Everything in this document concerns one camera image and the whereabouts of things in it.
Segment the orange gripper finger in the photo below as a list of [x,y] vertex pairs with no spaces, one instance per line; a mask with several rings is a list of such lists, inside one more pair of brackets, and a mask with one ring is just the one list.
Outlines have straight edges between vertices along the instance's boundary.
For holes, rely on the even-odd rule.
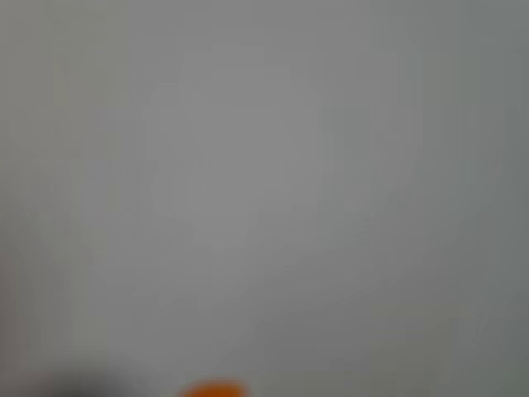
[[249,391],[238,380],[216,378],[196,381],[176,394],[178,397],[248,397]]

